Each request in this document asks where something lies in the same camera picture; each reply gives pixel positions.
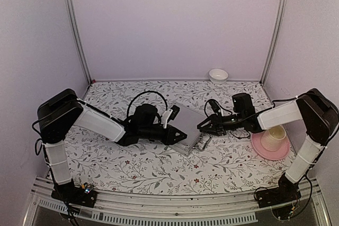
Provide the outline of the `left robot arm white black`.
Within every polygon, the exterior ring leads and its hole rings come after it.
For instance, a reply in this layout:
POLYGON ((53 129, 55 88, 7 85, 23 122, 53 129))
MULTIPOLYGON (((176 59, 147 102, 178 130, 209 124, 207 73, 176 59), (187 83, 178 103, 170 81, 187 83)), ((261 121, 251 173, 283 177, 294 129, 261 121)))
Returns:
POLYGON ((38 125, 34 131, 40 136, 47 164, 54 182, 59 185, 58 193, 68 202, 79 196, 73 186, 67 163, 64 139, 69 130, 80 127, 95 132, 120 146, 136 144, 140 139, 156 140, 165 145, 173 145, 187 138, 187 134, 169 124, 178 115, 177 106, 165 107, 159 114, 157 107, 142 104, 133 114, 126 113, 124 120, 114 118, 77 97, 68 88, 37 109, 38 125))

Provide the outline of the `aluminium poker case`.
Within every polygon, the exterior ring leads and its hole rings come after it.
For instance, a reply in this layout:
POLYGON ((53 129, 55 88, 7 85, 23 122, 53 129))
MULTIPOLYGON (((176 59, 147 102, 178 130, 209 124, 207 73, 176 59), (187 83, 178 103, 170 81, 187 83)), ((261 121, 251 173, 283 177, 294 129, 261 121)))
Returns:
POLYGON ((184 156, 189 156, 193 150, 205 151, 212 136, 200 132, 197 125, 205 120, 206 116, 179 102, 173 102, 170 107, 173 106, 177 106, 180 110, 175 119, 169 121, 169 125, 176 127, 187 137, 176 144, 169 145, 169 147, 184 156))

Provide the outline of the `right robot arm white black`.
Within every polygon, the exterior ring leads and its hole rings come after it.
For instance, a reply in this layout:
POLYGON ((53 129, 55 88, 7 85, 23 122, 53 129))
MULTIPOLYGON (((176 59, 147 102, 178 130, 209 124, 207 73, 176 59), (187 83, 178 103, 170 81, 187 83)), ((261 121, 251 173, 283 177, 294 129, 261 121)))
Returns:
POLYGON ((218 103, 212 103, 214 113, 198 124, 198 130, 222 136, 227 131, 243 128, 255 134, 294 121, 304 122, 305 140, 294 162, 282 176, 282 179, 292 184, 307 175, 338 132, 338 108, 316 88, 294 98, 281 100, 280 106, 260 112, 256 112, 248 93, 235 94, 232 100, 233 114, 223 115, 218 103))

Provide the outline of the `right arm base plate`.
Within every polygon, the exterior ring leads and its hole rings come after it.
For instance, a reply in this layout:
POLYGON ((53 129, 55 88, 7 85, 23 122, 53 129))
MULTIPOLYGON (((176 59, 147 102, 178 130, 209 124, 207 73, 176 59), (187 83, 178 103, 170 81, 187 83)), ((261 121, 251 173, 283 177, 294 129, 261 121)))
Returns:
POLYGON ((278 187, 259 188, 254 192, 254 199, 257 201, 259 208, 280 205, 300 198, 299 183, 292 183, 285 175, 280 177, 278 187))

